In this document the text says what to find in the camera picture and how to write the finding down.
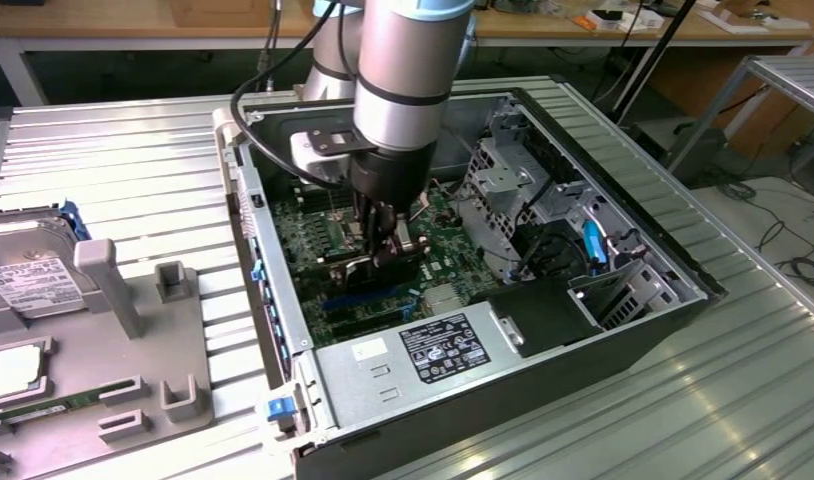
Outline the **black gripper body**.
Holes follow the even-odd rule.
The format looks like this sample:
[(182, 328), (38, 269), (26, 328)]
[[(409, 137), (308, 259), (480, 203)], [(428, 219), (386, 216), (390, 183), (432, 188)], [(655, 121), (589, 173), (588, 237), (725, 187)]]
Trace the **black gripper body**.
[(394, 211), (405, 211), (423, 191), (436, 145), (431, 142), (405, 151), (378, 147), (353, 153), (348, 167), (352, 189)]

